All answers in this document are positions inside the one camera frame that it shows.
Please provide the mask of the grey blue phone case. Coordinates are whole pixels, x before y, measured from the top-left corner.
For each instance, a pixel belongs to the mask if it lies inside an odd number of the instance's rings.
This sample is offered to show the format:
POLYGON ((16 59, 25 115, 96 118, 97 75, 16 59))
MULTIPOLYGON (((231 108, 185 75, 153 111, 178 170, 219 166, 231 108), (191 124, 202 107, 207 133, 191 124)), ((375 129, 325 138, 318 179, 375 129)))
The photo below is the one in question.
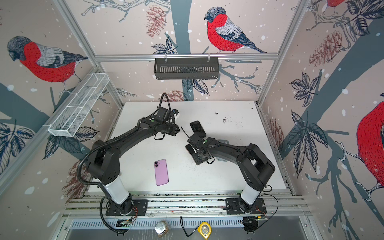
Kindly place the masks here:
POLYGON ((218 146, 227 146, 229 144, 228 140, 218 140, 218 146))

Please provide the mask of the yellow tape measure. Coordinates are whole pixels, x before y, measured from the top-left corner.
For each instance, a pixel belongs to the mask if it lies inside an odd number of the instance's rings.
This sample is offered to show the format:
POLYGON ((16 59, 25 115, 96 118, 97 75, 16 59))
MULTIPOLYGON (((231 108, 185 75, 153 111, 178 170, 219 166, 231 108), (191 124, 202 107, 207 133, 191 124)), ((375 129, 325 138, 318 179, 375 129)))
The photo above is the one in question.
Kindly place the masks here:
POLYGON ((198 232, 205 240, 208 240, 212 234, 212 227, 208 222, 202 222, 198 227, 198 232))

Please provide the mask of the purple phone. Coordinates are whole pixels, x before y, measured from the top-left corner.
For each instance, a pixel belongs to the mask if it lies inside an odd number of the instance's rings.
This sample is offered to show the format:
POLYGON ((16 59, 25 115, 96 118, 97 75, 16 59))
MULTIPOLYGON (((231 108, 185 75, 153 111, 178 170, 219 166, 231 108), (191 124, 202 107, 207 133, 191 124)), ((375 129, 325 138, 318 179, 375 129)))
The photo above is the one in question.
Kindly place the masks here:
POLYGON ((155 161, 155 182, 156 186, 162 186, 169 183, 169 174, 167 161, 165 159, 155 161))

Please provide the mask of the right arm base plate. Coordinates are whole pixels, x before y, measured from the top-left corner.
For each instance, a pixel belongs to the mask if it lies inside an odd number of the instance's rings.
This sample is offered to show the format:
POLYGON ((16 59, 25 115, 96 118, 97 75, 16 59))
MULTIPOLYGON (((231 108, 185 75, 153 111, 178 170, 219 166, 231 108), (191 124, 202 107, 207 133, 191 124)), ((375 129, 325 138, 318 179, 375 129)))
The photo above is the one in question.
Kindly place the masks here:
POLYGON ((224 208, 228 215, 240 215, 240 214, 259 214, 266 215, 267 210, 265 202, 262 198, 257 198, 253 204, 247 204, 242 198, 225 199, 226 206, 224 208))

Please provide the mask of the white mesh tray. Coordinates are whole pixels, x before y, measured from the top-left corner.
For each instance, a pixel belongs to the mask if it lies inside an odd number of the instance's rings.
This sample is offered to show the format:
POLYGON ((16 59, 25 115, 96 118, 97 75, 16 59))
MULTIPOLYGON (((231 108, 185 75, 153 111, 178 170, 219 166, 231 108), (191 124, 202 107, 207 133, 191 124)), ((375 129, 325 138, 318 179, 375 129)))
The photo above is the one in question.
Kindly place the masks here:
POLYGON ((109 81, 105 73, 88 74, 81 81, 81 88, 70 94, 70 102, 49 126, 48 132, 55 137, 74 137, 109 81))

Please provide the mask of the silver round object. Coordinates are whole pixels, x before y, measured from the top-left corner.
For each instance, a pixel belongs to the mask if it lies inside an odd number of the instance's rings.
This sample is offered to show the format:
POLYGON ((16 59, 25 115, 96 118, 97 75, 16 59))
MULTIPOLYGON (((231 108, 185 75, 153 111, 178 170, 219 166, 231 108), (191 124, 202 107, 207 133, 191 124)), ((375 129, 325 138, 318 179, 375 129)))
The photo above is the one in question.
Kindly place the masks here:
POLYGON ((170 227, 167 221, 165 220, 161 220, 155 225, 155 232, 159 238, 167 234, 169 230, 170 230, 170 227))

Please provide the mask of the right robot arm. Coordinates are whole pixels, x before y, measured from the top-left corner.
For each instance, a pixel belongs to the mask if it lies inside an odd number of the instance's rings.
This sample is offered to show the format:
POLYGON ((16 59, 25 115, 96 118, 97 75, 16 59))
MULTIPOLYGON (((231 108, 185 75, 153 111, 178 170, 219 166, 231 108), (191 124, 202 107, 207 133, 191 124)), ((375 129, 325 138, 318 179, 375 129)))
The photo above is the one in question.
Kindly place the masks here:
POLYGON ((198 134, 193 134, 188 138, 186 149, 196 165, 220 158, 239 167, 246 186, 239 197, 238 208, 245 214, 250 214, 256 209, 260 193, 276 170, 275 165, 255 144, 234 146, 214 138, 203 139, 198 134))

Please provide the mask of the black screen phone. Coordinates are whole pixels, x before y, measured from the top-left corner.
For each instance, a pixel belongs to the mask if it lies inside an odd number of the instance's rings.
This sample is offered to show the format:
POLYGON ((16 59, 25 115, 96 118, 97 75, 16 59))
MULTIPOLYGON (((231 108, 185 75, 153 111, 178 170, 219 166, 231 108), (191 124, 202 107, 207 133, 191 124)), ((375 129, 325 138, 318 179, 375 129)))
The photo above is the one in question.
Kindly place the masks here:
POLYGON ((187 149, 187 151, 189 152, 189 154, 192 156, 192 155, 194 155, 196 152, 195 152, 195 150, 194 150, 194 148, 190 145, 190 144, 188 144, 188 145, 186 145, 186 149, 187 149))

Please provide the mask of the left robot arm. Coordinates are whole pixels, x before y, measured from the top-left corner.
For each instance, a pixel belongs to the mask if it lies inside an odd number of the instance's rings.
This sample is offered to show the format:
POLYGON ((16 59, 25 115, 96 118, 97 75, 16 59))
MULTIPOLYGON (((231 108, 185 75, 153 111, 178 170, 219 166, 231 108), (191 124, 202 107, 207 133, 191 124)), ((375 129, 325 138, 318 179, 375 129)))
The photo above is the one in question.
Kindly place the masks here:
POLYGON ((92 149, 80 160, 77 168, 78 181, 87 186, 97 186, 123 215, 134 207, 132 195, 120 178, 120 158, 138 143, 158 133, 176 136, 180 128, 176 125, 166 93, 161 95, 157 109, 147 117, 138 120, 137 125, 124 134, 108 141, 97 141, 92 149))

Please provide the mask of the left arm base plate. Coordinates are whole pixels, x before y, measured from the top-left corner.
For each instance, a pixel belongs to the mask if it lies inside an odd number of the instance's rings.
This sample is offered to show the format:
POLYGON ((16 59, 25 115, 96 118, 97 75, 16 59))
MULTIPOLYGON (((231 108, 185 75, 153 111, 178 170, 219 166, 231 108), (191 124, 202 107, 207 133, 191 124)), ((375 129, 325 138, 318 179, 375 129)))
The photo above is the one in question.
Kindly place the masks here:
POLYGON ((107 202, 106 216, 145 216, 148 200, 126 200, 122 205, 114 203, 112 200, 107 202))

